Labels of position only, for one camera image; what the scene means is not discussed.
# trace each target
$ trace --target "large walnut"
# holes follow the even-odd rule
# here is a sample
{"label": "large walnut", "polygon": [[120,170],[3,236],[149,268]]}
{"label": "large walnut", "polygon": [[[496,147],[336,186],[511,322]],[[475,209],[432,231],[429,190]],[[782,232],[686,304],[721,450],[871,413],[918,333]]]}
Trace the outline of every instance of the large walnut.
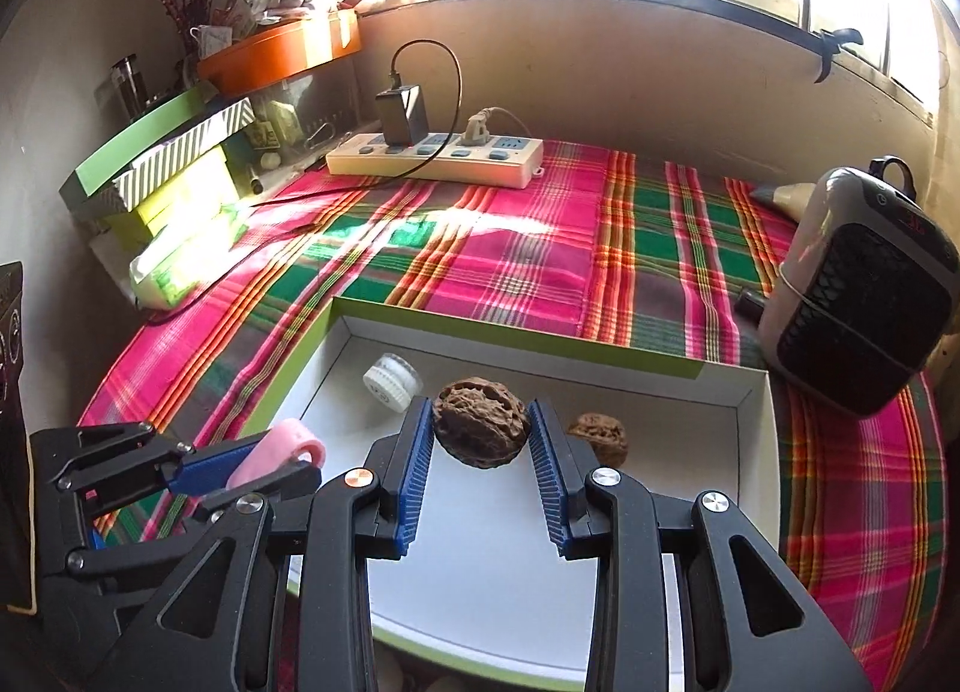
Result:
{"label": "large walnut", "polygon": [[613,417],[583,414],[566,433],[587,441],[597,456],[597,462],[605,467],[618,469],[627,460],[627,436],[623,424]]}
{"label": "large walnut", "polygon": [[499,467],[520,453],[529,427],[523,403],[503,384],[468,378],[445,385],[433,403],[434,433],[470,467]]}

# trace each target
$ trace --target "green box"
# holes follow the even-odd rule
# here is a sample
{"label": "green box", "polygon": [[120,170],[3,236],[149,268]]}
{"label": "green box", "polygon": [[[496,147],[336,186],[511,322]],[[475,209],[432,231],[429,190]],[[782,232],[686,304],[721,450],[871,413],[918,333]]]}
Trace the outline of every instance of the green box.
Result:
{"label": "green box", "polygon": [[200,88],[192,88],[131,123],[80,164],[61,185],[61,198],[74,209],[145,150],[203,112]]}

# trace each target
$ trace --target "power adapter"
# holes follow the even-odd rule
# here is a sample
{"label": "power adapter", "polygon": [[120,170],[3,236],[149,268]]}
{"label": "power adapter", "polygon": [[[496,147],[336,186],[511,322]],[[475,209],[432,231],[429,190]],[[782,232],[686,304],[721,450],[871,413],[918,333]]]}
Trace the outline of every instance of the power adapter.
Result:
{"label": "power adapter", "polygon": [[419,85],[400,85],[395,81],[389,91],[376,94],[373,102],[387,144],[415,145],[430,133],[424,95]]}

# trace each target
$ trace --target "yellow box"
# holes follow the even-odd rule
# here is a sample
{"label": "yellow box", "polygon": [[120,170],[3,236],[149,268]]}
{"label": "yellow box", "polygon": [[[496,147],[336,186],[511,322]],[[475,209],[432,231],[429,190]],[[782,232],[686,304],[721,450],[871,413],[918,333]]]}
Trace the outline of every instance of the yellow box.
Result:
{"label": "yellow box", "polygon": [[123,248],[138,250],[175,219],[209,220],[221,206],[239,198],[227,168],[227,156],[218,146],[171,177],[133,212],[108,215],[104,221]]}

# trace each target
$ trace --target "bed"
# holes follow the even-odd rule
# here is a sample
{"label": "bed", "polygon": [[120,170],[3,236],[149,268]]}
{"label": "bed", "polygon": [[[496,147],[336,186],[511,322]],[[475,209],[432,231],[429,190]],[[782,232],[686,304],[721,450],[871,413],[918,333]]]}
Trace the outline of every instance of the bed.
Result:
{"label": "bed", "polygon": [[[418,181],[260,209],[235,248],[250,257],[142,329],[82,423],[148,419],[198,445],[235,438],[333,294],[763,366],[733,301],[742,286],[770,291],[792,222],[752,201],[749,184],[675,163],[549,142],[544,168],[522,191]],[[284,195],[342,185],[308,173]],[[930,391],[915,378],[856,422],[771,381],[779,552],[888,689],[928,640],[946,565]],[[163,494],[100,529],[109,544],[165,537],[189,508]]]}

